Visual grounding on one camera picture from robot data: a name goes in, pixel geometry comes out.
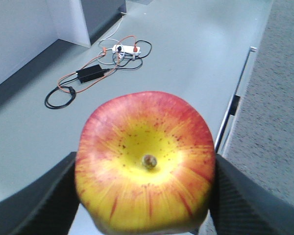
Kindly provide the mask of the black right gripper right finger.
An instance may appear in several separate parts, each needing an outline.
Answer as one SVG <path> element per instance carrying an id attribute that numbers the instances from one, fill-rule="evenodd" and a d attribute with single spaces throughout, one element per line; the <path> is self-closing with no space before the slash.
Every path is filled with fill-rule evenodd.
<path id="1" fill-rule="evenodd" d="M 219 235 L 294 235 L 294 206 L 263 189 L 219 154 L 210 214 Z"/>

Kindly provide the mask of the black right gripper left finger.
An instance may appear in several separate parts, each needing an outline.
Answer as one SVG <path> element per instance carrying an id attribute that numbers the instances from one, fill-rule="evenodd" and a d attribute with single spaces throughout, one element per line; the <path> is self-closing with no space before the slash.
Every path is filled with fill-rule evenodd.
<path id="1" fill-rule="evenodd" d="M 0 235 L 66 235 L 79 199 L 71 152 L 27 187 L 0 201 Z"/>

